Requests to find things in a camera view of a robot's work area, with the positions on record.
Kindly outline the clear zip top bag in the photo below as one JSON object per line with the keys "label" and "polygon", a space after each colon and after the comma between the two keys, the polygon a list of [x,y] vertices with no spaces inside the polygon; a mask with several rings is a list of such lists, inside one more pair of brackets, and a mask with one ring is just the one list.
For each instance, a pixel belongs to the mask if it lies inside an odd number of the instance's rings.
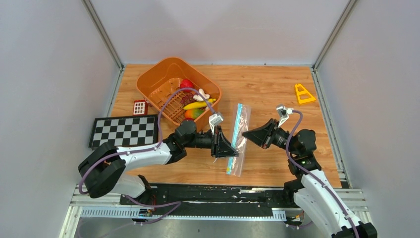
{"label": "clear zip top bag", "polygon": [[226,174],[240,177],[245,161],[247,139],[242,135],[248,131],[251,117],[251,107],[238,103],[236,106],[235,119],[232,131],[232,146],[238,152],[237,156],[229,157],[227,160]]}

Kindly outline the white toy mushroom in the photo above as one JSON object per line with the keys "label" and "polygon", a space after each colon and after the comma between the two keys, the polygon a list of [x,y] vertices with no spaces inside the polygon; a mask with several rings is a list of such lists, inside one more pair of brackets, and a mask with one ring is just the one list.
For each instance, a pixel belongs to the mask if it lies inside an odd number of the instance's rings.
{"label": "white toy mushroom", "polygon": [[205,100],[208,100],[209,98],[210,98],[210,95],[209,95],[209,94],[206,94],[202,88],[200,88],[200,89],[198,90],[198,93],[196,93],[196,94],[193,96],[193,99],[194,99],[195,101],[197,101],[197,102],[203,102],[203,101],[205,101]]}

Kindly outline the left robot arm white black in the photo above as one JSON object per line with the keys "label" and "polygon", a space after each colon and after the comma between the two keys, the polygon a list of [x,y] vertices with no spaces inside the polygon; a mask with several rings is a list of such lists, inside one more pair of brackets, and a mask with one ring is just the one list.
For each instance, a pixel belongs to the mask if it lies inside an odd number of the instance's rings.
{"label": "left robot arm white black", "polygon": [[130,176],[127,171],[150,165],[167,165],[180,161],[187,148],[208,149],[214,158],[238,156],[238,151],[226,139],[217,125],[207,132],[198,132],[194,121],[183,121],[166,139],[150,145],[117,147],[105,142],[79,166],[82,177],[81,194],[100,198],[108,193],[127,195],[138,204],[148,204],[152,192],[144,176]]}

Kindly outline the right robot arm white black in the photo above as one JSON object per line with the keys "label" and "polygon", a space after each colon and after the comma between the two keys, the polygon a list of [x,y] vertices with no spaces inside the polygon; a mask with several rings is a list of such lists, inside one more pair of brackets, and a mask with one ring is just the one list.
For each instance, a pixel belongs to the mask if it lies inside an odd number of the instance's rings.
{"label": "right robot arm white black", "polygon": [[315,131],[287,132],[279,127],[279,121],[270,119],[242,135],[262,149],[275,145],[286,150],[289,170],[296,179],[284,184],[284,203],[302,208],[327,238],[378,236],[374,225],[356,216],[332,188],[314,156]]}

